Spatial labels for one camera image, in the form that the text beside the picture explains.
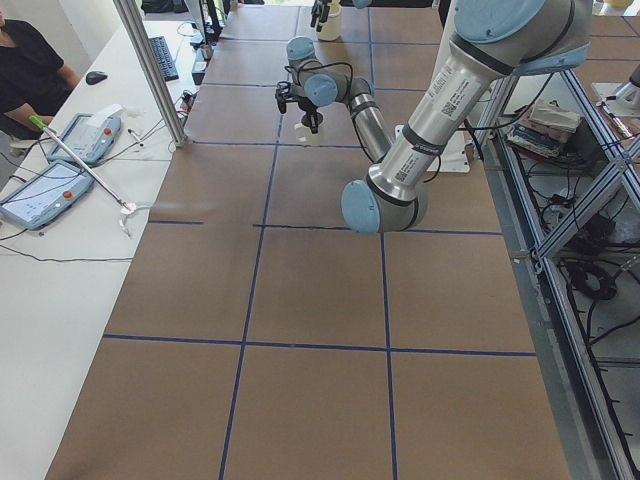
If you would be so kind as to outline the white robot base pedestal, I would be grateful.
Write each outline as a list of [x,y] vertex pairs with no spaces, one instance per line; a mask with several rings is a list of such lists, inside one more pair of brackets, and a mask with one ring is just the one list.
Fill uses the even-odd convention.
[[448,141],[445,150],[440,155],[441,162],[435,158],[424,172],[428,177],[439,169],[439,173],[468,174],[471,170],[470,160],[466,153],[467,140],[461,132],[456,132]]

